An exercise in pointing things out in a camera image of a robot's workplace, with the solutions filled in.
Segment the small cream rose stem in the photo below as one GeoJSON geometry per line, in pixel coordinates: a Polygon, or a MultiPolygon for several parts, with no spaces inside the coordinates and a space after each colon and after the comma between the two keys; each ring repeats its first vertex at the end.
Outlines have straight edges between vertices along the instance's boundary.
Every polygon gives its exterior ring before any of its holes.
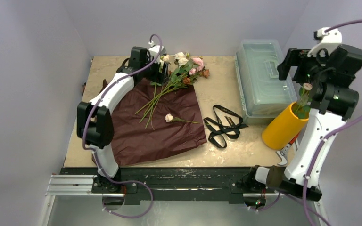
{"type": "Polygon", "coordinates": [[[205,123],[202,123],[202,122],[187,121],[187,120],[181,119],[181,118],[179,118],[179,117],[174,117],[174,116],[173,116],[172,114],[170,114],[170,113],[168,113],[168,114],[165,116],[165,121],[166,121],[167,123],[179,121],[179,122],[185,122],[185,123],[205,125],[205,123]]]}

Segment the cream foam rose stem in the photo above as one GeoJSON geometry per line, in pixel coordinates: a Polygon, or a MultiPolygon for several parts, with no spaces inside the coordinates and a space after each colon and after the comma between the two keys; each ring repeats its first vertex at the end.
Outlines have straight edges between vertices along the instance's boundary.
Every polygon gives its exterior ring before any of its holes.
{"type": "Polygon", "coordinates": [[[312,88],[313,86],[310,83],[303,83],[299,90],[300,98],[292,107],[292,111],[298,119],[303,120],[309,118],[311,102],[309,94],[312,88]]]}

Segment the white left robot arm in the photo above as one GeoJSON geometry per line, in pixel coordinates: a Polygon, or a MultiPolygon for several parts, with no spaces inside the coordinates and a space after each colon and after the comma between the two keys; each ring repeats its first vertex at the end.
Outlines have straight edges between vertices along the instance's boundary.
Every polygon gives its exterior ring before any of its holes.
{"type": "Polygon", "coordinates": [[[82,139],[83,148],[92,152],[98,174],[106,177],[103,186],[111,193],[122,186],[122,180],[116,176],[119,165],[111,146],[115,133],[112,113],[143,78],[163,80],[168,66],[161,66],[160,58],[165,54],[165,47],[159,45],[149,49],[133,47],[107,86],[92,100],[81,101],[77,106],[77,136],[82,139]]]}

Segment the black printed ribbon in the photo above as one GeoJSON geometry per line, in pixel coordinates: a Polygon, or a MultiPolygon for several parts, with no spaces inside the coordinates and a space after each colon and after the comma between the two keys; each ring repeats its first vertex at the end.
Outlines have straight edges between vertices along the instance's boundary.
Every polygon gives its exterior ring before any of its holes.
{"type": "Polygon", "coordinates": [[[216,120],[209,117],[203,119],[204,124],[210,131],[208,141],[219,149],[225,149],[227,148],[227,143],[223,135],[226,135],[230,139],[238,139],[241,134],[240,130],[248,128],[248,125],[244,123],[240,115],[221,105],[213,105],[213,111],[216,120]],[[225,119],[228,125],[223,124],[215,111],[216,109],[226,113],[225,119]]]}

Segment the red paper flower bouquet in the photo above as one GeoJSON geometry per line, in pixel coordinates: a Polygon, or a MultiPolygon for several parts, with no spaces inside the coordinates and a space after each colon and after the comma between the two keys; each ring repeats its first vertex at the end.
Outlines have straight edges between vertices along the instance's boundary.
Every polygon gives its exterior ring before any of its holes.
{"type": "Polygon", "coordinates": [[[210,71],[206,68],[203,57],[192,57],[189,52],[164,55],[160,57],[159,63],[160,69],[163,69],[165,65],[172,64],[176,65],[176,67],[173,71],[167,72],[164,82],[150,83],[154,88],[153,98],[136,112],[145,111],[140,119],[140,122],[147,120],[145,127],[148,127],[149,124],[153,127],[153,114],[162,96],[172,92],[175,93],[179,89],[189,88],[198,81],[198,78],[208,78],[210,76],[210,71]]]}

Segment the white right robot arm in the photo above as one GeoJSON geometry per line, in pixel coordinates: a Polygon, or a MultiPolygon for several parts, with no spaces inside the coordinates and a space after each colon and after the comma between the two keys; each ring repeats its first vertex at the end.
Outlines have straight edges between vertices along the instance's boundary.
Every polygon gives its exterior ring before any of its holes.
{"type": "Polygon", "coordinates": [[[285,80],[293,66],[293,81],[312,85],[308,123],[297,153],[286,167],[254,166],[243,182],[253,192],[268,187],[302,200],[318,201],[322,197],[322,165],[359,101],[359,93],[350,84],[362,68],[362,50],[340,44],[335,50],[321,48],[312,55],[307,49],[291,48],[277,68],[279,79],[285,80]]]}

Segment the dark red wrapping paper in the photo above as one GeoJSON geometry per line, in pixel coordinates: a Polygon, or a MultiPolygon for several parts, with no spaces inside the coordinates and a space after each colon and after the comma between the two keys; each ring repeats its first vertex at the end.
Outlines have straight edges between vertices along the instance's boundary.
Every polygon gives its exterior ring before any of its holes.
{"type": "Polygon", "coordinates": [[[114,137],[111,143],[118,165],[160,160],[195,149],[207,142],[202,124],[165,121],[170,113],[187,121],[203,122],[193,86],[161,97],[152,125],[140,122],[144,111],[136,113],[153,98],[154,88],[143,79],[117,105],[112,113],[114,137]]]}

